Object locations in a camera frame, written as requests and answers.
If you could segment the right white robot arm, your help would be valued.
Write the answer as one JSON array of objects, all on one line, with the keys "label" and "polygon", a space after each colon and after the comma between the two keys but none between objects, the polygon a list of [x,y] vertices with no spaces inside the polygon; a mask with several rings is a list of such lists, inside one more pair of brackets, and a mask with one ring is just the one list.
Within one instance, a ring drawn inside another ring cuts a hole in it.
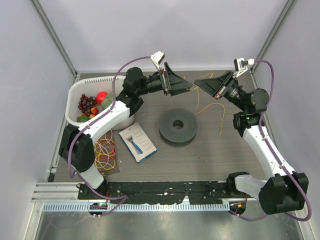
[{"label": "right white robot arm", "polygon": [[282,157],[263,122],[268,92],[262,88],[246,92],[231,71],[215,78],[196,79],[194,83],[216,100],[226,98],[240,109],[233,116],[233,126],[253,150],[266,177],[263,181],[247,172],[231,173],[226,180],[226,193],[233,198],[242,193],[255,198],[267,215],[307,206],[308,177],[296,172]]}]

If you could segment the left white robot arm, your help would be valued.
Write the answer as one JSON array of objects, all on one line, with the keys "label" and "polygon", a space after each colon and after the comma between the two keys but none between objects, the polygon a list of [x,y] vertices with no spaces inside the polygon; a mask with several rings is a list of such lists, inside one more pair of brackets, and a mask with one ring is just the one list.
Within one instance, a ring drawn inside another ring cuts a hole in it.
[{"label": "left white robot arm", "polygon": [[192,86],[191,82],[174,73],[168,63],[150,76],[144,76],[138,67],[129,68],[122,91],[111,106],[79,126],[68,124],[64,128],[58,154],[66,160],[69,173],[76,172],[90,186],[89,194],[97,200],[102,199],[107,192],[107,182],[94,164],[94,145],[98,139],[133,116],[144,103],[142,95],[161,91],[165,95],[176,96],[188,92]]}]

